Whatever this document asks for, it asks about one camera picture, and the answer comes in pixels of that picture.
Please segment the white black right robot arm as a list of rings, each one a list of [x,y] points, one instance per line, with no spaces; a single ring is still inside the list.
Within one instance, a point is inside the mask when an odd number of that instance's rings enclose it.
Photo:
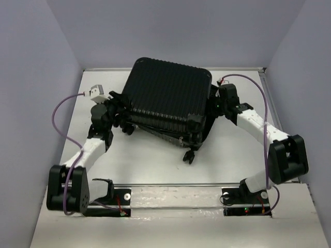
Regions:
[[[235,85],[219,85],[215,108],[220,116],[248,132],[263,146],[265,169],[240,182],[238,196],[241,201],[249,203],[256,198],[257,192],[308,173],[304,139],[277,129],[251,105],[240,103]]]

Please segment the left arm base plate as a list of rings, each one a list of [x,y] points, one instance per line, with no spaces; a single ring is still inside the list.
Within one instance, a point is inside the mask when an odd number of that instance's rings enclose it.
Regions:
[[[131,188],[115,187],[111,179],[95,178],[90,186],[85,217],[131,217]]]

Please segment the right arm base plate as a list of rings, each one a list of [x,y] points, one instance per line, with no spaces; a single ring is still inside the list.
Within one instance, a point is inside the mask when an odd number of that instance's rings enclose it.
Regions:
[[[239,188],[222,188],[219,201],[223,205],[225,217],[271,215],[268,193],[265,190],[241,196]]]

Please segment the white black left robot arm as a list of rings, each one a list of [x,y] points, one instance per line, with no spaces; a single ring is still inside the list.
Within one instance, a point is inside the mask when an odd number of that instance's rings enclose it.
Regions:
[[[115,190],[111,179],[88,177],[88,171],[104,155],[113,141],[112,126],[117,105],[107,97],[95,99],[91,108],[91,126],[83,145],[68,138],[79,151],[63,165],[54,165],[49,171],[46,206],[65,215],[85,213],[97,199],[103,204],[113,201]]]

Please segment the aluminium mounting rail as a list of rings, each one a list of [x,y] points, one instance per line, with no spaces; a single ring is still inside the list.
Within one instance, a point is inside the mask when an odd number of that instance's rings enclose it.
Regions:
[[[239,183],[115,183],[115,187],[238,187]]]

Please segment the black hard-shell suitcase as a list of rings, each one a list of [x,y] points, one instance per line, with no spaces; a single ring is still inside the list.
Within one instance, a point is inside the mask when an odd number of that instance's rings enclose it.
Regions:
[[[136,60],[121,93],[110,96],[121,108],[115,126],[131,134],[133,127],[179,147],[188,148],[191,164],[206,139],[212,75],[204,69],[164,60]]]

